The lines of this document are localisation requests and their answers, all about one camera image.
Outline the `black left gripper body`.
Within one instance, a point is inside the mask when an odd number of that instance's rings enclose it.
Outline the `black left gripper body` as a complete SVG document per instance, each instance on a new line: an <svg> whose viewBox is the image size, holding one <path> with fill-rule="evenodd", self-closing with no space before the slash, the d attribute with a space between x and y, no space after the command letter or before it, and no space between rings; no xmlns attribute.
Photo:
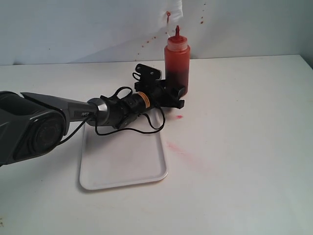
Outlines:
<svg viewBox="0 0 313 235"><path fill-rule="evenodd" d="M178 96L181 85L167 87L165 79L150 80L141 79L135 82L134 88L137 92L145 93L152 103L153 107L169 108L169 102L172 99L181 99Z"/></svg>

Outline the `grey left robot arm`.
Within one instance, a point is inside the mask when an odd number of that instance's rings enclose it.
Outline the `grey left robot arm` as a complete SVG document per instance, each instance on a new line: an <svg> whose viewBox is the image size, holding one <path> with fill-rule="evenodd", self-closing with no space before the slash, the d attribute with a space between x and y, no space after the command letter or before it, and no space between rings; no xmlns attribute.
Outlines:
<svg viewBox="0 0 313 235"><path fill-rule="evenodd" d="M45 155L71 138L71 122L95 129L128 131L129 124L151 109L180 109L185 87L166 80L139 79L119 98L101 96L80 102L50 95L9 91L0 94L0 163L9 165Z"/></svg>

